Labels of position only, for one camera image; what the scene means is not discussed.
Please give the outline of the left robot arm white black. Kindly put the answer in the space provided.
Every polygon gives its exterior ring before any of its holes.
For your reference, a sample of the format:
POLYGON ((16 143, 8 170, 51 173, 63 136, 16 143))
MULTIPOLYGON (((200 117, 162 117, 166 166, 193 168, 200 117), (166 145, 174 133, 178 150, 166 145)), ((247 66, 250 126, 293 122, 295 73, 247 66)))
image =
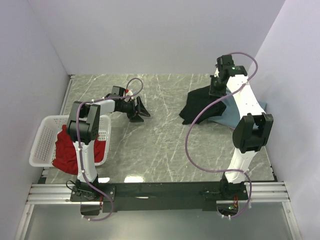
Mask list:
POLYGON ((142 123, 143 117, 151 116, 139 96, 135 97, 133 93, 120 86, 113 86, 111 93, 101 100, 87 103, 75 101, 69 113, 66 133, 70 136, 76 151, 77 181, 88 183, 82 189, 82 195, 88 201, 94 201, 100 195, 100 188, 93 184, 98 180, 94 143, 98 138, 100 116, 113 112, 126 114, 132 123, 142 123))

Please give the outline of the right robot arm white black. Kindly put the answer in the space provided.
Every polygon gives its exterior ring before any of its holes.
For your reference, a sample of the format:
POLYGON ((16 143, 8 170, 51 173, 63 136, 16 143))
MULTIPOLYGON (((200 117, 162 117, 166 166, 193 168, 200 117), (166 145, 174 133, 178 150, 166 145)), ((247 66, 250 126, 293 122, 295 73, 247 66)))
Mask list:
POLYGON ((237 194, 237 187, 245 181, 245 172, 268 142, 274 118, 260 106, 250 86, 250 78, 244 66, 235 65, 232 55, 222 55, 216 60, 216 70, 210 76, 209 95, 216 99, 226 97, 230 91, 239 113, 232 141, 234 153, 224 176, 227 180, 219 187, 222 198, 230 200, 237 194))

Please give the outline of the black t shirt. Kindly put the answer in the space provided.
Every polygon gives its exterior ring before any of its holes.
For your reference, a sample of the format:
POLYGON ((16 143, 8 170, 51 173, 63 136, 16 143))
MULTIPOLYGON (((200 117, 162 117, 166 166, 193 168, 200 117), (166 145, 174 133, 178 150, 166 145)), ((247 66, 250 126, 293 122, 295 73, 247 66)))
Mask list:
MULTIPOLYGON (((183 119, 183 125, 190 125, 205 107, 217 99, 217 97, 209 95, 209 90, 210 86, 208 85, 192 90, 187 94, 186 105, 179 113, 179 116, 183 119)), ((226 108, 227 106, 222 101, 214 104, 199 117, 196 124, 210 117, 221 116, 226 108)))

